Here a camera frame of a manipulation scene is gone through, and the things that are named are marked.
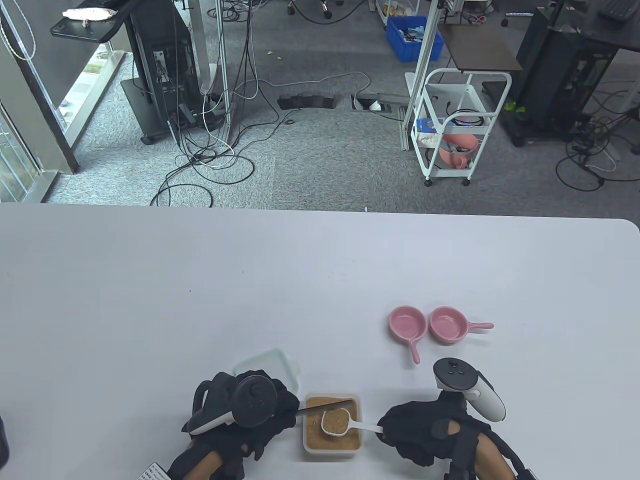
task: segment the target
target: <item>blue plastic bin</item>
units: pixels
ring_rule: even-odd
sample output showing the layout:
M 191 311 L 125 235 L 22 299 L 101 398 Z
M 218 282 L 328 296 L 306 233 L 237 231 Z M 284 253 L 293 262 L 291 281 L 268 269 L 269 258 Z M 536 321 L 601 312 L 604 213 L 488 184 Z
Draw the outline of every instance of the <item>blue plastic bin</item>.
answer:
M 404 32 L 409 28 L 427 26 L 427 17 L 389 17 L 387 21 L 387 41 L 402 62 L 418 61 L 422 42 L 405 42 Z M 442 56 L 444 40 L 440 32 L 436 32 L 431 50 L 431 61 L 438 61 Z

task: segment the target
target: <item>brown sugar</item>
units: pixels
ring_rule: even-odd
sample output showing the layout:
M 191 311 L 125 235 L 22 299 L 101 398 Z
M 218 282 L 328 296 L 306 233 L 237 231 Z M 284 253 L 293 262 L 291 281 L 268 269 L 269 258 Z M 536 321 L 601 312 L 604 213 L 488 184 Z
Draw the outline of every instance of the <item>brown sugar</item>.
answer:
M 344 408 L 328 410 L 322 416 L 322 426 L 325 431 L 341 435 L 349 427 L 349 418 L 349 412 Z
M 326 403 L 337 402 L 340 400 L 345 400 L 344 398 L 332 398 L 332 397 L 311 397 L 307 399 L 306 407 L 324 405 Z M 351 405 L 346 406 L 346 410 L 351 415 L 351 418 L 354 420 L 358 419 L 358 405 L 355 399 L 352 399 L 353 403 Z M 325 417 L 325 428 L 328 426 L 326 421 L 327 417 L 330 419 L 332 417 L 337 417 L 340 415 L 336 412 L 342 412 L 344 415 L 342 418 L 346 417 L 346 412 L 344 410 L 332 410 L 327 412 Z M 345 436 L 330 436 L 322 431 L 322 413 L 316 413 L 313 415 L 307 415 L 307 447 L 310 450 L 357 450 L 360 448 L 360 433 L 357 429 L 351 429 L 347 432 Z M 338 425 L 331 425 L 331 428 L 327 428 L 329 431 L 334 431 L 336 433 L 341 433 L 346 429 L 346 423 L 342 427 L 342 430 L 338 428 Z

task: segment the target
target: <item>knife blade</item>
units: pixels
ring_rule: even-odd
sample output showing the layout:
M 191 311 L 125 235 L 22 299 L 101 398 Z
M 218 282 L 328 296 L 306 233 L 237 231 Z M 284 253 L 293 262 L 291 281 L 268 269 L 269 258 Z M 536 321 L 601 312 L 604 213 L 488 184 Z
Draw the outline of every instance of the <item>knife blade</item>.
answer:
M 345 408 L 352 404 L 353 404 L 353 399 L 347 398 L 346 400 L 340 400 L 339 402 L 331 402 L 331 403 L 325 403 L 324 405 L 301 408 L 296 412 L 296 416 L 302 417 L 303 415 L 313 415 L 314 413 L 323 413 L 328 410 L 335 410 L 336 408 Z

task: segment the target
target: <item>white measuring spoon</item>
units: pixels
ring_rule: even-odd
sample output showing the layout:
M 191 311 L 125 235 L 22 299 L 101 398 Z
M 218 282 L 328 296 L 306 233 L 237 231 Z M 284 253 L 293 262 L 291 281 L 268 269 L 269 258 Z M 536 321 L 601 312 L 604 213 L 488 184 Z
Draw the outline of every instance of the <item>white measuring spoon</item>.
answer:
M 347 424 L 347 430 L 345 430 L 342 433 L 335 433 L 332 431 L 328 431 L 327 429 L 324 428 L 324 416 L 328 413 L 328 412 L 324 412 L 322 414 L 322 422 L 320 423 L 320 426 L 322 427 L 322 431 L 325 432 L 327 435 L 330 436 L 345 436 L 347 434 L 347 432 L 349 430 L 351 430 L 352 428 L 357 428 L 359 430 L 369 430 L 369 431 L 373 431 L 376 433 L 382 433 L 382 427 L 380 425 L 371 425 L 371 424 L 366 424 L 366 423 L 362 423 L 362 422 L 356 422 L 355 420 L 353 420 L 351 418 L 351 414 L 349 413 L 349 410 L 347 410 L 346 408 L 340 408 L 340 410 L 344 410 L 345 412 L 347 412 L 347 415 L 349 415 L 349 423 Z

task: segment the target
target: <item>white vr controller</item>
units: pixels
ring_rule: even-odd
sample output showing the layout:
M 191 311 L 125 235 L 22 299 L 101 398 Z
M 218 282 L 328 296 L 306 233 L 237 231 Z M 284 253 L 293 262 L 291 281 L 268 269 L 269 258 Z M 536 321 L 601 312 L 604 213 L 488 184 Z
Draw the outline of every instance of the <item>white vr controller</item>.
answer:
M 502 399 L 478 370 L 457 358 L 441 358 L 433 364 L 438 388 L 460 392 L 476 411 L 490 422 L 501 422 L 507 416 Z

